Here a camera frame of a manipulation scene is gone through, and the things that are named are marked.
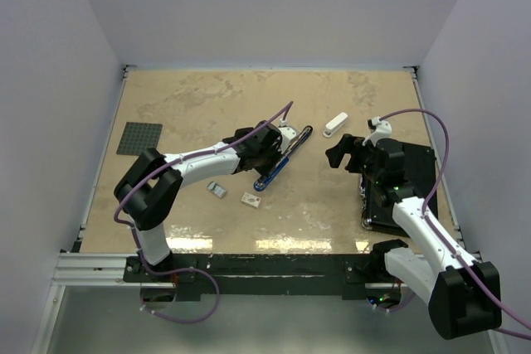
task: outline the wall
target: wall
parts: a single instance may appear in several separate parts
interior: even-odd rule
[[[418,65],[456,0],[90,0],[142,66]]]
[[[71,247],[117,100],[87,0],[0,0],[0,342],[27,353]]]
[[[446,177],[468,248],[496,265],[503,301],[528,320],[530,32],[531,0],[459,0],[420,69],[426,107],[450,130]],[[509,317],[504,326],[524,332]]]

